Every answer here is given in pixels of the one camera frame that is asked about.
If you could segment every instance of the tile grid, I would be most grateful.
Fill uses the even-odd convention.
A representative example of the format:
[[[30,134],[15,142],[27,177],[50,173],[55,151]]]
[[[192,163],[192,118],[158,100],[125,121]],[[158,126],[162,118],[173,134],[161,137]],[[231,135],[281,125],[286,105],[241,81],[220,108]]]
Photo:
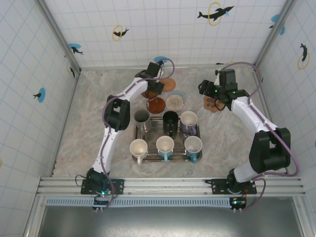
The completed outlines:
[[[50,171],[75,80],[35,3],[2,0],[5,5],[5,12],[0,9],[0,236],[21,236],[39,177]],[[39,104],[32,94],[42,86],[46,100]]]
[[[229,35],[229,37],[219,37],[219,30],[218,33],[215,33],[215,37],[209,37],[205,35],[205,31],[204,32],[199,32],[199,35],[194,35],[193,37],[184,37],[182,36],[182,32],[180,32],[179,36],[172,36],[169,34],[169,32],[165,33],[163,32],[163,34],[167,35],[167,37],[165,38],[161,38],[161,36],[159,36],[159,34],[161,32],[158,32],[159,29],[161,28],[168,28],[168,31],[170,30],[170,27],[172,26],[179,26],[179,28],[184,27],[184,26],[188,26],[190,28],[192,28],[194,31],[196,30],[196,28],[200,28],[200,27],[205,27],[205,29],[207,31],[213,31],[215,30],[215,28],[212,29],[212,27],[208,27],[208,22],[207,20],[204,19],[198,19],[197,20],[197,14],[200,10],[203,11],[203,13],[205,14],[205,11],[207,11],[210,2],[201,2],[201,1],[196,1],[196,2],[190,2],[189,1],[180,1],[179,3],[173,3],[173,4],[167,4],[166,7],[163,4],[158,4],[156,2],[141,2],[139,1],[137,3],[137,6],[131,6],[131,4],[129,3],[125,3],[124,1],[119,1],[117,2],[113,2],[112,0],[105,0],[102,1],[102,4],[100,3],[99,0],[95,0],[94,3],[96,3],[96,7],[92,7],[90,9],[86,9],[84,8],[84,4],[79,3],[79,6],[76,6],[75,9],[70,9],[69,7],[66,7],[65,9],[63,9],[63,7],[61,6],[60,2],[55,2],[55,4],[51,4],[49,5],[49,7],[52,10],[53,15],[56,17],[57,23],[59,24],[61,29],[65,29],[65,33],[66,33],[66,39],[68,42],[76,42],[79,43],[82,47],[81,49],[83,51],[89,51],[91,52],[93,55],[94,54],[98,54],[97,51],[91,51],[90,49],[88,49],[88,46],[90,44],[93,43],[93,41],[90,40],[84,40],[81,41],[80,38],[81,37],[77,37],[76,34],[72,34],[72,30],[79,30],[81,31],[82,29],[94,29],[96,27],[99,27],[99,25],[104,25],[106,27],[106,31],[107,31],[107,35],[108,35],[108,40],[103,40],[103,39],[97,39],[96,41],[99,42],[100,45],[104,45],[105,47],[101,47],[101,53],[103,55],[103,66],[130,66],[130,65],[143,65],[145,61],[151,61],[153,60],[152,55],[155,55],[156,53],[157,56],[160,54],[164,54],[165,56],[168,56],[170,58],[172,58],[175,63],[177,62],[191,62],[192,64],[196,64],[196,62],[198,63],[215,63],[215,62],[219,62],[222,60],[228,60],[228,61],[236,61],[236,60],[249,60],[249,61],[254,61],[257,54],[259,53],[261,46],[258,44],[254,44],[254,46],[252,46],[251,48],[246,48],[244,50],[238,50],[238,52],[235,52],[235,58],[231,58],[229,55],[224,54],[224,50],[225,48],[223,47],[218,47],[216,45],[214,45],[214,47],[208,48],[207,44],[206,44],[206,40],[212,41],[212,40],[218,40],[220,42],[219,39],[237,39],[240,41],[240,39],[245,38],[245,36],[242,37],[234,37],[232,35]],[[104,8],[104,4],[109,3],[109,9]],[[281,10],[282,4],[284,2],[282,1],[278,1],[275,5],[272,6],[272,11],[276,11],[276,9],[278,9],[279,11]],[[248,10],[248,7],[252,7],[254,9],[254,7],[257,7],[256,9],[258,10],[258,7],[262,7],[264,8],[266,11],[269,10],[269,12],[267,12],[268,15],[271,15],[271,17],[275,14],[277,14],[278,12],[271,12],[271,9],[269,8],[269,4],[264,3],[262,5],[260,5],[261,3],[258,1],[254,1],[254,2],[245,2],[243,3],[242,1],[239,1],[238,4],[236,4],[236,2],[234,1],[233,3],[231,3],[230,1],[222,1],[221,6],[228,6],[228,5],[235,5],[234,10],[237,11],[238,8],[241,9],[245,9]],[[160,23],[159,19],[161,19],[161,15],[159,14],[161,12],[161,10],[166,10],[166,12],[170,12],[171,9],[178,9],[180,12],[180,15],[177,15],[177,17],[180,17],[180,24],[173,24],[172,22],[174,22],[174,18],[172,15],[168,14],[168,19],[166,21],[163,21],[162,23]],[[150,24],[150,26],[148,25],[148,23],[144,23],[144,24],[134,24],[133,20],[134,18],[132,18],[132,15],[129,14],[130,11],[139,11],[139,14],[142,14],[145,21],[148,21],[148,15],[145,14],[146,10],[151,10],[153,11],[153,16],[156,17],[157,19],[157,24],[153,23]],[[190,14],[190,20],[187,20],[186,17],[183,15],[183,11],[187,11]],[[132,29],[126,34],[126,36],[124,36],[120,41],[120,47],[117,48],[116,44],[112,44],[113,41],[110,38],[110,30],[109,28],[114,28],[116,25],[115,23],[117,22],[119,24],[120,21],[120,16],[122,14],[124,14],[124,12],[126,12],[127,14],[129,14],[129,16],[126,16],[127,18],[130,18],[130,23],[128,24],[128,27],[132,28],[132,29],[137,29],[138,31],[145,31],[146,33],[144,33],[144,35],[146,35],[143,38],[139,38],[139,37],[135,37],[135,33],[132,32]],[[87,24],[85,25],[80,25],[79,22],[77,22],[75,25],[68,25],[68,24],[63,24],[63,21],[60,20],[60,16],[64,16],[64,15],[72,15],[73,18],[76,18],[77,14],[85,14],[85,13],[99,13],[102,16],[102,21],[100,22],[100,24],[97,24],[98,26],[92,25],[93,23],[91,22],[89,24],[89,26],[87,26]],[[112,14],[114,16],[114,19],[116,19],[116,21],[106,21],[104,20],[104,15],[105,14]],[[256,39],[256,38],[260,38],[260,39],[264,39],[268,36],[270,31],[267,31],[267,28],[271,25],[271,21],[270,19],[268,19],[267,17],[265,17],[263,21],[258,22],[258,20],[256,20],[255,16],[252,16],[250,18],[251,15],[249,15],[247,20],[234,20],[232,21],[232,18],[225,19],[226,21],[224,22],[224,24],[227,25],[227,28],[229,28],[229,24],[230,24],[230,29],[232,29],[232,24],[233,23],[242,23],[242,24],[250,24],[250,23],[254,23],[254,24],[258,24],[259,28],[264,28],[264,30],[267,32],[266,35],[261,34],[261,36],[259,37],[249,37],[248,41],[250,41],[251,39]],[[148,45],[151,45],[152,42],[155,42],[155,40],[150,39],[148,32],[151,32],[152,29],[150,29],[150,27],[152,28],[156,28],[156,32],[154,32],[154,34],[157,34],[158,37],[158,42],[157,42],[157,48],[154,46],[154,48],[149,49],[149,50],[136,50],[136,43],[137,41],[141,41],[141,40],[146,40]],[[199,47],[193,47],[194,43],[194,39],[198,39],[200,38],[200,40],[202,41],[202,44],[199,45]],[[178,39],[178,45],[175,46],[171,46],[170,42],[171,39]],[[190,39],[187,41],[182,41],[182,43],[187,42],[188,45],[186,45],[184,48],[179,47],[179,43],[181,39]],[[161,47],[161,41],[165,41],[166,44],[168,45],[164,45],[163,48]],[[123,47],[125,43],[131,43],[131,45],[134,45],[133,47],[131,47],[130,49],[127,50],[123,50]],[[217,56],[210,56],[210,53],[204,53],[204,49],[209,49],[209,51],[211,52],[212,50],[217,54]],[[192,51],[197,51],[200,50],[200,55],[199,57],[197,57],[196,55],[198,55],[197,53],[194,53],[194,56],[192,57],[193,52]],[[112,56],[114,57],[114,60],[106,60],[106,55],[110,55],[110,58],[112,58]],[[89,58],[89,57],[81,57],[81,55],[75,55],[78,62],[80,63],[80,65],[82,67],[91,67],[94,66],[93,65],[93,58]]]
[[[291,131],[291,148],[301,166],[300,175],[312,207],[308,208],[314,218],[312,225],[316,220],[313,201],[316,198],[315,19],[316,4],[308,0],[299,2],[285,23],[285,34],[278,36],[262,65],[264,92],[274,122]],[[306,44],[311,57],[304,70],[298,70],[296,66],[303,51],[301,43]]]

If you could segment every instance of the mug handle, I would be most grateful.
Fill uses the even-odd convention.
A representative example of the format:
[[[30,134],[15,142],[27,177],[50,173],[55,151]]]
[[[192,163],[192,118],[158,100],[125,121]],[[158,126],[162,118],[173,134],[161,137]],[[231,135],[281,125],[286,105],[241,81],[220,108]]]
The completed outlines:
[[[139,165],[141,165],[142,160],[140,159],[140,157],[137,157],[137,163],[138,163]]]
[[[169,125],[169,137],[173,137],[172,125]]]
[[[194,153],[194,154],[192,154],[192,156],[191,156],[191,161],[192,161],[192,163],[196,163],[197,162],[197,155]]]
[[[164,153],[164,162],[168,162],[168,155],[167,155],[167,153]]]
[[[196,126],[193,126],[192,127],[192,135],[196,135],[196,133],[197,133]]]

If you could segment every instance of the brown flower-shaped coaster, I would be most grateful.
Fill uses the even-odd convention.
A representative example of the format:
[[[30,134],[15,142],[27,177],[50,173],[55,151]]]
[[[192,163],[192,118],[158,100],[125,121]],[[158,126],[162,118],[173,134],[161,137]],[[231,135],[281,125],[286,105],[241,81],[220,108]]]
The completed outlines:
[[[156,97],[148,100],[146,106],[150,113],[159,114],[166,108],[166,103],[160,97]]]
[[[146,90],[142,93],[142,96],[146,99],[153,99],[158,95],[158,93],[154,93],[152,91]]]
[[[216,113],[218,111],[221,111],[223,109],[223,107],[225,106],[222,101],[220,100],[215,100],[212,97],[208,97],[208,96],[204,96],[203,98],[204,100],[204,107],[207,110],[210,110],[213,113]]]
[[[164,84],[163,91],[172,91],[176,87],[176,82],[172,78],[160,80]]]

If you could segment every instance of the black mug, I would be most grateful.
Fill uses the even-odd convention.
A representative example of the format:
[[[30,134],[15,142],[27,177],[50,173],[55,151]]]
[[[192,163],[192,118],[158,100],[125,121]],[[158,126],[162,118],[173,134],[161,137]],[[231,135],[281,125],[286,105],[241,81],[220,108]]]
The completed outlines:
[[[179,116],[176,112],[168,111],[162,116],[163,130],[169,134],[169,137],[178,131]]]

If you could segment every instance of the metal tray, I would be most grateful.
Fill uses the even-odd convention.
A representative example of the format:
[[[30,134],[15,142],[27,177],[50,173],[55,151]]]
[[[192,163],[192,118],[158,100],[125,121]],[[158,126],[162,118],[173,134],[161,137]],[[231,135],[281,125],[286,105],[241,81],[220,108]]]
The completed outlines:
[[[158,150],[156,147],[157,139],[161,136],[167,135],[167,133],[163,131],[162,117],[151,117],[151,121],[152,121],[152,129],[146,134],[141,134],[140,130],[135,126],[134,137],[135,139],[145,140],[148,145],[148,155],[146,158],[143,159],[142,162],[158,162],[158,161],[164,162],[164,158],[158,154]],[[173,137],[173,141],[174,141],[173,154],[168,157],[168,161],[170,162],[190,161],[191,162],[191,157],[187,156],[186,150],[184,147],[184,142],[189,136],[190,136],[189,133],[185,133],[180,130],[180,119],[179,119],[178,132]],[[197,124],[196,136],[200,137],[198,124]],[[198,154],[197,161],[199,161],[201,158],[202,158],[202,151],[200,151],[200,153]]]

